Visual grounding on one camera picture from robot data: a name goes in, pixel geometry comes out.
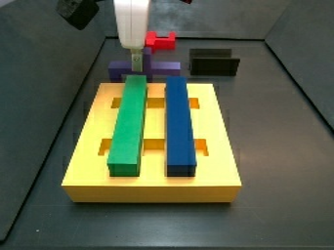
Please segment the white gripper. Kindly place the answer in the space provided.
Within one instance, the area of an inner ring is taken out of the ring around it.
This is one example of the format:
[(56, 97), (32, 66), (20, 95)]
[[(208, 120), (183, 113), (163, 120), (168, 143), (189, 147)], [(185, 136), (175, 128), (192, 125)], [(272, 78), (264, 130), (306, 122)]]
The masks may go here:
[(132, 71), (141, 72), (141, 48), (148, 26), (151, 0), (113, 0), (121, 46), (131, 49)]

